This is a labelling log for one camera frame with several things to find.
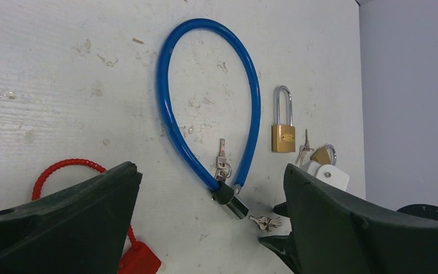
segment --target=key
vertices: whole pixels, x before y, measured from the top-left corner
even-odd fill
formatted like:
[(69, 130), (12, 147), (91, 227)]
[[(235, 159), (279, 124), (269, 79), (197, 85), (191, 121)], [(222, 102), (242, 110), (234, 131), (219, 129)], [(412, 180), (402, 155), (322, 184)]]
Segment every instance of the key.
[(303, 164), (303, 158), (305, 158), (306, 153), (308, 152), (308, 150), (306, 149), (306, 147), (304, 145), (299, 146), (299, 154), (298, 157), (296, 158), (295, 164), (298, 164), (301, 166)]
[(222, 170), (220, 168), (216, 169), (216, 174), (214, 175), (214, 178), (216, 181), (221, 181), (223, 183), (226, 182), (226, 179), (231, 177), (231, 171), (230, 170)]
[(267, 227), (267, 218), (266, 217), (259, 217), (259, 218), (256, 218), (256, 217), (254, 217), (254, 216), (249, 216), (249, 220), (253, 220), (258, 226), (259, 226), (259, 228), (261, 229), (261, 230), (265, 230), (266, 229), (266, 227)]
[(254, 216), (249, 216), (249, 220), (253, 220), (261, 230), (266, 230), (268, 232), (270, 232), (272, 228), (278, 228), (282, 225), (280, 217), (276, 219), (271, 219), (264, 216), (259, 218), (256, 218)]
[(310, 149), (310, 140), (308, 140), (308, 129), (305, 130), (305, 135), (306, 135), (306, 142), (305, 142), (305, 147), (308, 151), (311, 151)]
[(226, 140), (221, 138), (219, 145), (219, 155), (216, 157), (216, 168), (220, 168), (224, 170), (226, 168), (227, 158), (226, 153), (224, 151), (224, 147), (226, 145)]

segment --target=padlock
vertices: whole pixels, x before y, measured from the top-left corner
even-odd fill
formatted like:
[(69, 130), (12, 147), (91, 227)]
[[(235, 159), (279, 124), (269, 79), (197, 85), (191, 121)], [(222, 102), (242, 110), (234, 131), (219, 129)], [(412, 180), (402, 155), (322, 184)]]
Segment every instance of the padlock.
[(326, 147), (321, 147), (313, 153), (310, 160), (318, 162), (321, 165), (331, 164), (330, 156), (328, 155), (328, 149)]
[[(286, 95), (286, 124), (280, 124), (279, 96)], [(271, 127), (271, 150), (273, 152), (295, 152), (295, 128), (293, 127), (293, 109), (291, 93), (286, 86), (274, 90), (274, 125)]]

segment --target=scratched white board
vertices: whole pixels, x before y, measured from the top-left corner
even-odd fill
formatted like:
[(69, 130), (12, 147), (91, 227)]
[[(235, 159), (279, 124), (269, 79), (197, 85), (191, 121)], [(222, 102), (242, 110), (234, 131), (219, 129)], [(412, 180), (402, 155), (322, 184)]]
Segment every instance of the scratched white board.
[[(87, 158), (144, 173), (132, 219), (164, 273), (288, 273), (257, 242), (250, 220), (233, 220), (177, 155), (155, 96), (157, 53), (184, 20), (230, 28), (253, 58), (262, 120), (242, 198), (253, 215), (284, 202), (283, 171), (297, 154), (270, 152), (274, 87), (293, 95), (297, 145), (332, 143), (348, 192), (365, 197), (358, 6), (353, 0), (0, 0), (0, 209), (28, 202), (49, 165)], [(186, 34), (169, 71), (173, 110), (187, 143), (214, 171), (219, 138), (233, 169), (248, 134), (250, 95), (234, 50), (207, 31)], [(95, 173), (69, 167), (43, 195)], [(284, 221), (277, 234), (287, 234)]]

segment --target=gray wall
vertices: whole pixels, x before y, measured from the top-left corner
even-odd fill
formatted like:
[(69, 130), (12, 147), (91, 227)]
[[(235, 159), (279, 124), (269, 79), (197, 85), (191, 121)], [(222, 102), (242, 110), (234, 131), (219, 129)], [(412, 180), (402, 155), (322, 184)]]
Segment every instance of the gray wall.
[(438, 0), (360, 7), (367, 200), (438, 206)]

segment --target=white surface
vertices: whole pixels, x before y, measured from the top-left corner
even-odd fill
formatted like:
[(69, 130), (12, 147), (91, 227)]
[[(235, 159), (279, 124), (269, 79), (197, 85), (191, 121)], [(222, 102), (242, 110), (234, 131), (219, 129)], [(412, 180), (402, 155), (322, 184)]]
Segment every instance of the white surface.
[[(163, 132), (155, 97), (157, 52), (180, 22), (215, 19), (242, 40), (262, 93), (258, 146), (242, 198), (265, 215), (284, 202), (282, 177), (296, 154), (270, 152), (274, 87), (293, 94), (299, 141), (332, 143), (338, 167), (364, 197), (358, 6), (329, 1), (0, 0), (0, 209), (28, 202), (50, 164), (87, 158), (123, 161), (144, 173), (132, 225), (166, 273), (288, 273), (257, 242), (250, 220), (233, 220), (210, 200)], [(132, 41), (143, 41), (143, 44)], [(219, 138), (237, 167), (246, 142), (250, 95), (233, 49), (206, 32), (175, 48), (171, 97), (186, 141), (213, 172)], [(4, 96), (13, 92), (13, 96)], [(191, 134), (188, 129), (193, 126)], [(43, 194), (93, 176), (72, 167)], [(288, 223), (276, 233), (287, 234)]]
[(438, 1), (360, 7), (367, 200), (438, 206)]

